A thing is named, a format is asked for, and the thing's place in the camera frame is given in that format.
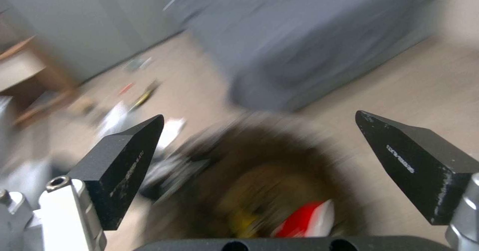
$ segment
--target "yellow object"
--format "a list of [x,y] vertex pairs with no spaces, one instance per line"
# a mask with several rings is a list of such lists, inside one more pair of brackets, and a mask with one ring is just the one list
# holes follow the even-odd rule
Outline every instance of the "yellow object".
[[237,238],[256,238],[258,220],[257,215],[238,209],[229,215],[229,227]]

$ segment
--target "debris on floor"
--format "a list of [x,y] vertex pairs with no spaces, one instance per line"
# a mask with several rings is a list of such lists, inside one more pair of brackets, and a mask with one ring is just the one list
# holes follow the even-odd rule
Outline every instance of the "debris on floor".
[[151,95],[155,92],[155,90],[159,87],[160,83],[157,80],[154,80],[146,89],[145,92],[135,101],[133,106],[131,106],[129,111],[135,111],[138,109],[140,106],[142,106],[149,98]]
[[125,70],[128,71],[128,72],[135,72],[139,69],[144,69],[144,68],[148,67],[148,65],[151,64],[151,61],[152,61],[151,57],[149,57],[147,59],[142,59],[140,57],[135,57],[132,60],[130,60],[130,62],[128,62],[128,64],[126,64]]

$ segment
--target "red object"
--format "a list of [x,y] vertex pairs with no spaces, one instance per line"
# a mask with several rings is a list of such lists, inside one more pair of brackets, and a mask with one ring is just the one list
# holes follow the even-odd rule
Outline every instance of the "red object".
[[334,224],[332,200],[303,205],[290,215],[274,232],[278,238],[328,236]]
[[120,96],[121,94],[125,94],[125,92],[127,92],[128,89],[130,89],[132,86],[133,83],[127,84],[124,88],[121,89],[120,93],[118,93],[118,96]]

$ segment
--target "silver metal part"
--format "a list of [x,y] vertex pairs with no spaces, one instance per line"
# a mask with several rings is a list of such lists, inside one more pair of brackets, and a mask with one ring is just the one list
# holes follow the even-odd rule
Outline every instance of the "silver metal part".
[[85,183],[62,180],[71,184],[59,180],[40,196],[44,250],[104,250],[106,238]]
[[445,237],[458,251],[479,250],[479,173],[471,177]]
[[0,250],[23,250],[25,225],[33,212],[25,196],[5,191],[0,203]]
[[10,203],[12,199],[10,198],[10,194],[5,189],[0,189],[0,203],[7,205]]
[[52,192],[67,185],[71,185],[71,179],[69,176],[62,175],[53,178],[46,184],[46,191]]

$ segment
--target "wooden table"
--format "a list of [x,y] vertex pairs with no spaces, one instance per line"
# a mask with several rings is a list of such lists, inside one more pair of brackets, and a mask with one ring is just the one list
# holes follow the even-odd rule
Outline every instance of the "wooden table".
[[[34,37],[0,55],[0,95],[13,96],[16,125],[29,125],[77,97],[77,83],[42,50]],[[29,108],[45,91],[57,95],[48,102]]]

